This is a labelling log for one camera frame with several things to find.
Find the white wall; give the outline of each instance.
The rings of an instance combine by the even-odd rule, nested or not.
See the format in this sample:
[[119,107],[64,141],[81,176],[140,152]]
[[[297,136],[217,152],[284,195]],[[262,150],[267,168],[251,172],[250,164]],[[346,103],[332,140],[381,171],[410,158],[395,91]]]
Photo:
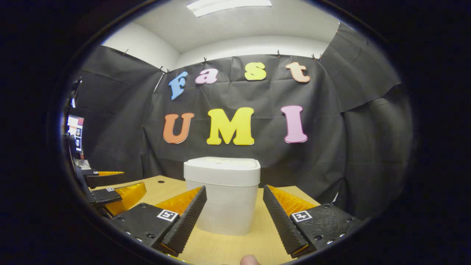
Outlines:
[[129,49],[126,54],[139,58],[157,68],[163,66],[162,70],[167,68],[174,69],[180,53],[177,52],[166,41],[136,23],[129,23],[121,28],[103,44],[122,52]]
[[246,38],[220,41],[194,50],[182,53],[175,64],[174,69],[201,63],[204,57],[208,60],[250,55],[250,54],[280,54],[298,55],[311,57],[314,53],[316,58],[322,54],[329,44],[323,41],[304,39],[288,36],[255,36]]
[[254,36],[220,41],[201,46],[185,53],[178,53],[170,44],[153,32],[129,23],[102,45],[125,52],[163,70],[177,69],[208,60],[250,54],[280,54],[316,58],[327,48],[328,43],[312,39],[288,36]]

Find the yellow letter m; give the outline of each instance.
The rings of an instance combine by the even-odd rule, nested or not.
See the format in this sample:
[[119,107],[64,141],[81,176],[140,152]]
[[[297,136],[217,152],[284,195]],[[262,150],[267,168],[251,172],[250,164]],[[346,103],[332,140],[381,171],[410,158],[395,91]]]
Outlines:
[[226,144],[231,142],[232,136],[235,134],[235,145],[253,145],[255,140],[252,138],[250,131],[250,118],[253,114],[253,108],[239,108],[232,118],[232,121],[226,116],[221,108],[215,108],[208,112],[211,117],[211,130],[206,142],[211,145],[221,144],[219,132]]

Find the wooden table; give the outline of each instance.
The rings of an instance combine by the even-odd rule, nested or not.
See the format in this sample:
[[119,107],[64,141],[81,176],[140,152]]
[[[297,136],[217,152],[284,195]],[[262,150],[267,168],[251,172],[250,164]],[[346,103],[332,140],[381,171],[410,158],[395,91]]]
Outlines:
[[[164,176],[112,185],[111,187],[118,188],[141,181],[144,181],[146,184],[147,193],[138,203],[145,202],[154,205],[187,191],[184,181]],[[280,189],[316,206],[319,205],[318,202],[296,186],[281,187]],[[275,224],[271,220],[262,197],[263,189],[260,188],[257,194],[252,228],[247,235],[228,236],[214,234],[199,230],[195,226],[185,246],[185,250],[183,250],[183,253],[178,258],[195,265],[238,265],[240,259],[248,254],[255,255],[262,265],[276,265],[291,261],[292,258],[283,247]]]

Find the container lid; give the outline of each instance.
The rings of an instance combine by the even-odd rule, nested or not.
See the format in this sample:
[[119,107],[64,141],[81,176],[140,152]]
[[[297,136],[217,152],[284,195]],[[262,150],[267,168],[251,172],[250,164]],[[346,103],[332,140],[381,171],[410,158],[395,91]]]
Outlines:
[[253,158],[200,157],[190,159],[184,164],[220,171],[220,174],[185,172],[184,178],[187,180],[230,186],[253,186],[260,183],[260,163]]

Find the colorful foam letter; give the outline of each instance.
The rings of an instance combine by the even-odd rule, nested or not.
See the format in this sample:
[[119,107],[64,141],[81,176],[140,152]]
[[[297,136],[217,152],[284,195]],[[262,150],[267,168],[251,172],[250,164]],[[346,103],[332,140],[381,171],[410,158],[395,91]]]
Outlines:
[[286,66],[286,69],[291,70],[291,75],[298,82],[307,83],[307,82],[309,82],[309,80],[311,80],[309,75],[303,75],[302,74],[302,71],[306,70],[306,67],[305,66],[300,66],[298,62],[292,62],[292,63],[288,64]]
[[301,106],[284,106],[281,111],[286,115],[288,135],[284,138],[287,143],[305,142],[308,136],[302,132]]
[[211,117],[211,130],[206,143],[211,145],[221,144],[219,132],[221,132],[222,139],[226,144],[231,142],[232,136],[235,134],[235,145],[253,145],[255,140],[252,138],[250,131],[250,117],[253,114],[253,108],[239,108],[232,118],[232,121],[226,116],[226,113],[221,108],[215,108],[208,111]]
[[183,113],[181,118],[183,124],[181,126],[181,132],[179,135],[173,135],[173,126],[175,120],[178,118],[178,114],[168,114],[165,116],[165,126],[163,127],[163,139],[167,143],[181,143],[188,136],[188,130],[190,129],[190,121],[195,115],[193,113]]
[[200,72],[200,76],[196,78],[195,82],[197,84],[212,84],[216,82],[218,79],[216,76],[218,75],[218,70],[211,68],[206,69]]
[[179,74],[175,79],[170,81],[169,86],[172,88],[172,100],[174,100],[176,97],[181,95],[183,93],[183,87],[185,85],[185,79],[184,77],[188,75],[188,72],[183,72]]
[[263,63],[248,63],[245,66],[245,78],[247,80],[262,80],[267,77],[267,72],[265,72],[265,65]]

